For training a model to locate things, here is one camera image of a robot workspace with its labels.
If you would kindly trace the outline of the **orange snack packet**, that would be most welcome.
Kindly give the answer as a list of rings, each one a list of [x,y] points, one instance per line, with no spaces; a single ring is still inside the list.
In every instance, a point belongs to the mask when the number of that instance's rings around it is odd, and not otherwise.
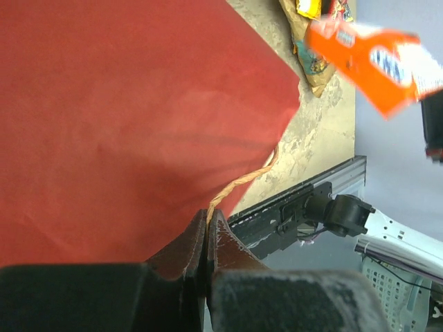
[[[442,90],[442,65],[416,33],[323,18],[308,25],[305,42],[385,118]]]

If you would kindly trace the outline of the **yellow snack packet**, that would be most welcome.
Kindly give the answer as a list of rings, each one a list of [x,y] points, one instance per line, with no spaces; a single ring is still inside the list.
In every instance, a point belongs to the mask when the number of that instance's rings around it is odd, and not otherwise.
[[[318,19],[321,16],[321,0],[296,0],[296,10],[299,15],[309,19]]]

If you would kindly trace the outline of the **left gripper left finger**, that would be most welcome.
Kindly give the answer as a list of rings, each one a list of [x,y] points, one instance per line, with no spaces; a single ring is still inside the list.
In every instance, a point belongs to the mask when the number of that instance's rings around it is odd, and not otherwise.
[[[206,211],[148,260],[1,269],[2,331],[202,331]]]

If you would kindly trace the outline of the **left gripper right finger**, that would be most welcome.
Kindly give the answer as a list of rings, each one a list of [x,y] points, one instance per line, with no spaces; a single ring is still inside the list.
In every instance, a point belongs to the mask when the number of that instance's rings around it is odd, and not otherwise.
[[[272,270],[221,211],[207,220],[208,307],[214,331],[387,331],[370,282],[351,270]]]

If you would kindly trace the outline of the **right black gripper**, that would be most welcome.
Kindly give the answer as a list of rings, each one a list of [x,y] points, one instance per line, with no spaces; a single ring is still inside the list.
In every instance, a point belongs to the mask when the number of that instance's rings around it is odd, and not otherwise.
[[[442,161],[443,95],[438,91],[421,101],[426,156]]]

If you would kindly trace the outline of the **red snack packet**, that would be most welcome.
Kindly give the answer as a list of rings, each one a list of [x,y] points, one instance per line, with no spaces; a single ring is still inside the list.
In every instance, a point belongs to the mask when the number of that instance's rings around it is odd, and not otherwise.
[[[354,21],[347,0],[332,0],[329,7],[329,16],[333,20]]]

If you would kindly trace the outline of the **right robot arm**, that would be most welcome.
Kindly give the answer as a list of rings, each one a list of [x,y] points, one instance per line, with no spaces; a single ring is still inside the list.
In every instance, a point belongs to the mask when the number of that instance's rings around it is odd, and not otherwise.
[[[376,261],[442,283],[442,242],[403,225],[348,194],[312,194],[302,215],[323,224],[321,232],[357,238],[355,251]]]

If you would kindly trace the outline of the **red paper bag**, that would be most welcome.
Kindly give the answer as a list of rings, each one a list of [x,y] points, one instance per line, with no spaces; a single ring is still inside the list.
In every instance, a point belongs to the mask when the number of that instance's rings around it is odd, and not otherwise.
[[[225,1],[1,2],[1,265],[142,261],[298,109]]]

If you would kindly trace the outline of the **brown chips bag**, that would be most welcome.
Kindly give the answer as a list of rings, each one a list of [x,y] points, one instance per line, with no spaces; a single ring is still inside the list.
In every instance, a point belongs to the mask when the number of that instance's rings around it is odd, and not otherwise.
[[[293,54],[297,56],[302,66],[312,93],[319,98],[336,69],[305,44],[305,33],[311,20],[297,13],[296,2],[279,0],[279,3],[290,25]]]

